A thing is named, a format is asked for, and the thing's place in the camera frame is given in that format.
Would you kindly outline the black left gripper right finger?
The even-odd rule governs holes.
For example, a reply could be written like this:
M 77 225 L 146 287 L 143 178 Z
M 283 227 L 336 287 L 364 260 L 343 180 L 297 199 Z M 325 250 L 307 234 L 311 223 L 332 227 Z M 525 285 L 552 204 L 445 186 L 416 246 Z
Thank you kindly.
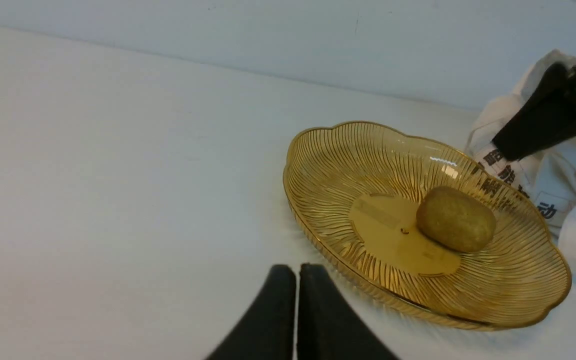
M 323 265 L 304 263 L 299 275 L 299 360 L 397 359 L 350 307 Z

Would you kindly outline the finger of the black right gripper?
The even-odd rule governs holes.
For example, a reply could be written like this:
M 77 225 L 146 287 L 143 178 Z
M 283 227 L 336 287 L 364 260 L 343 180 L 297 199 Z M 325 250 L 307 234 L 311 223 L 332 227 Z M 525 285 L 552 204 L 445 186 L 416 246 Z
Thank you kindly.
M 516 161 L 576 137 L 576 64 L 552 52 L 531 79 L 534 90 L 492 139 L 506 160 Z

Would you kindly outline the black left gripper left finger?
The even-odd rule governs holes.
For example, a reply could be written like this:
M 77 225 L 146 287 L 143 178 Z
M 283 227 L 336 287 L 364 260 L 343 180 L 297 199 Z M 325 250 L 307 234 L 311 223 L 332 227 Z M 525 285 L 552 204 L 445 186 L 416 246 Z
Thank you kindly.
M 270 267 L 263 287 L 208 360 L 291 360 L 297 278 L 285 264 Z

